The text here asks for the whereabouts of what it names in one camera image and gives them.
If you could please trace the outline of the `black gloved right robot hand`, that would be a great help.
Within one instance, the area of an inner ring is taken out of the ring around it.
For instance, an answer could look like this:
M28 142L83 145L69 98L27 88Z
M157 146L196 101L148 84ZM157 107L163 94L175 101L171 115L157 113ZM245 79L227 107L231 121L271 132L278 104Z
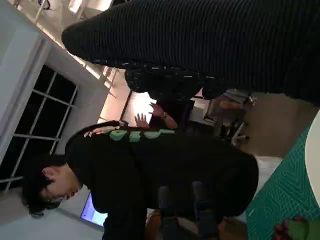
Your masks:
M158 101L236 89L320 103L317 0L132 0L68 26L61 40Z

